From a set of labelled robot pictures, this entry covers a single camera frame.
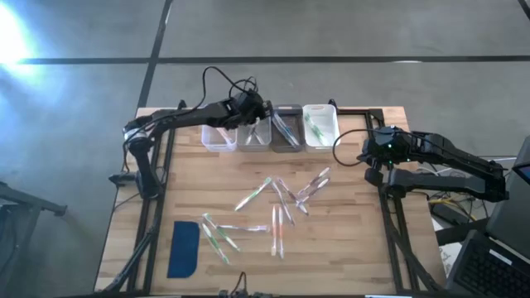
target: wooden table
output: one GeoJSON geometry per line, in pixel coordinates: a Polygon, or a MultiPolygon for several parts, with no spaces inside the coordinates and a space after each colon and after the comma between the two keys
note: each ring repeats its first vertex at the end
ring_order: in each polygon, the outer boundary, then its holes
{"type": "MultiPolygon", "coordinates": [[[[403,107],[382,109],[387,125],[408,129],[403,107]]],[[[140,108],[137,114],[146,115],[155,110],[140,108]]],[[[365,128],[360,116],[339,116],[339,123],[341,132],[365,128]]],[[[340,156],[352,161],[360,153],[366,137],[365,132],[344,137],[338,147],[340,156]]],[[[378,192],[364,180],[366,165],[343,167],[327,153],[207,152],[200,142],[200,127],[176,131],[172,156],[152,294],[217,295],[219,290],[233,289],[241,271],[248,274],[251,292],[293,295],[394,292],[378,192]],[[186,279],[166,277],[175,221],[198,221],[208,212],[220,224],[270,224],[272,205],[279,203],[270,187],[242,211],[234,212],[234,206],[267,176],[279,175],[297,191],[327,166],[331,167],[331,182],[308,201],[309,217],[287,200],[296,227],[285,221],[284,260],[271,257],[269,233],[229,231],[243,252],[235,252],[221,240],[224,252],[233,263],[227,266],[201,234],[195,273],[186,279]]],[[[134,171],[130,156],[128,164],[134,171]]],[[[410,163],[404,168],[416,166],[410,163]]],[[[135,187],[122,188],[116,203],[135,193],[135,187]]],[[[141,204],[140,199],[133,199],[113,214],[96,289],[109,284],[130,257],[141,204]]],[[[412,250],[435,280],[444,284],[445,274],[425,196],[409,195],[403,201],[403,208],[412,250]]],[[[403,279],[408,284],[401,253],[400,260],[403,279]]],[[[142,266],[139,288],[143,281],[142,266]]]]}

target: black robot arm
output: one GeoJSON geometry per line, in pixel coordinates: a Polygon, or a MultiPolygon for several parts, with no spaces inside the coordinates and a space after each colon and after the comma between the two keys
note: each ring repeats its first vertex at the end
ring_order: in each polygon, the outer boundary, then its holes
{"type": "Polygon", "coordinates": [[[429,132],[405,132],[398,127],[381,127],[374,139],[364,142],[363,153],[357,159],[371,166],[365,179],[382,185],[394,197],[404,197],[414,189],[465,192],[479,199],[498,202],[508,199],[503,167],[456,148],[447,138],[429,132]],[[447,165],[472,176],[432,176],[393,169],[393,164],[407,161],[447,165]],[[383,185],[382,166],[388,166],[388,182],[383,185]]]}
{"type": "Polygon", "coordinates": [[[167,130],[196,125],[235,129],[239,125],[253,124],[257,118],[269,117],[271,111],[270,101],[263,101],[258,93],[248,90],[203,108],[161,109],[127,123],[123,135],[138,165],[136,183],[141,197],[156,199],[163,191],[147,153],[167,130]]]}

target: concrete floor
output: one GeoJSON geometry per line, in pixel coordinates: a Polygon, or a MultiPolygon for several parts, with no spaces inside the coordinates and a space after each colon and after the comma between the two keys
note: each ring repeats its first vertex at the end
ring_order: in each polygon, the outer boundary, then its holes
{"type": "MultiPolygon", "coordinates": [[[[0,23],[11,30],[0,31],[9,40],[0,58],[149,57],[163,5],[3,1],[0,23]]],[[[530,55],[529,29],[517,0],[175,0],[160,56],[530,55]]],[[[411,129],[442,133],[483,156],[516,155],[530,134],[528,66],[221,65],[234,79],[255,75],[274,103],[403,105],[411,129]]],[[[147,106],[196,103],[204,67],[158,65],[147,106]]],[[[0,180],[69,205],[64,218],[40,218],[14,296],[91,292],[116,191],[107,177],[120,169],[121,128],[146,69],[0,66],[0,180]]],[[[228,85],[214,74],[207,82],[208,100],[223,99],[228,85]]]]}

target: plastic bin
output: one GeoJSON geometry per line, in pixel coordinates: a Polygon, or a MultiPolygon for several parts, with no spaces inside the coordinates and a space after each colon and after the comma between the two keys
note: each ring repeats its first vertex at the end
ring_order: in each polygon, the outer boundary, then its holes
{"type": "Polygon", "coordinates": [[[223,129],[227,133],[231,142],[226,142],[217,128],[209,127],[208,125],[202,126],[200,141],[210,152],[234,151],[238,147],[238,144],[236,143],[235,129],[229,131],[225,130],[224,128],[220,129],[223,129]]]}
{"type": "Polygon", "coordinates": [[[252,136],[250,142],[247,143],[248,134],[250,133],[252,126],[240,126],[236,132],[236,138],[238,148],[240,151],[245,152],[260,152],[267,151],[271,145],[272,133],[271,133],[271,118],[260,120],[256,125],[256,133],[259,135],[261,143],[256,136],[252,136]]]}
{"type": "Polygon", "coordinates": [[[304,149],[306,143],[304,138],[304,127],[302,119],[302,108],[300,104],[280,104],[275,106],[274,112],[283,122],[291,129],[292,134],[300,143],[300,146],[293,147],[285,139],[285,137],[278,131],[276,126],[271,123],[272,128],[272,142],[271,148],[276,153],[299,152],[304,149]]]}
{"type": "Polygon", "coordinates": [[[337,119],[337,110],[331,104],[307,104],[303,108],[304,117],[309,114],[312,122],[324,135],[323,138],[327,145],[322,145],[319,138],[315,135],[311,126],[304,118],[304,137],[306,139],[306,151],[312,153],[331,152],[333,142],[339,137],[339,121],[337,119]]]}

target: laptop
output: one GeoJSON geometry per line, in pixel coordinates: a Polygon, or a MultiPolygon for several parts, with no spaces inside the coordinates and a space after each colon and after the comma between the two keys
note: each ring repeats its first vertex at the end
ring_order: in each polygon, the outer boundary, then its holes
{"type": "Polygon", "coordinates": [[[460,294],[530,297],[530,137],[524,141],[485,233],[468,233],[446,289],[460,294]]]}

